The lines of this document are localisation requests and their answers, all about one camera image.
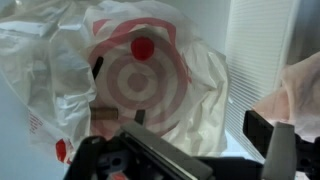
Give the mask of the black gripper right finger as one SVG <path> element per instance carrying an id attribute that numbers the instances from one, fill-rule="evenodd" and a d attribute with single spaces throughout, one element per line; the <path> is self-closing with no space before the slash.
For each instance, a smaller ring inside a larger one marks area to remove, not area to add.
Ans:
<path id="1" fill-rule="evenodd" d="M 272 132 L 261 180 L 295 180 L 296 165 L 294 126 L 277 122 Z"/>

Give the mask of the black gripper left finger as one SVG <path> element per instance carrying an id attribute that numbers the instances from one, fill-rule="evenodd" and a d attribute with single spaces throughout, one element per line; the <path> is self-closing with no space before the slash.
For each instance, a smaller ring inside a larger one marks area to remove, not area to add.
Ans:
<path id="1" fill-rule="evenodd" d="M 123 125 L 121 130 L 179 179 L 214 180 L 213 170 L 209 166 L 188 156 L 138 123 Z"/>

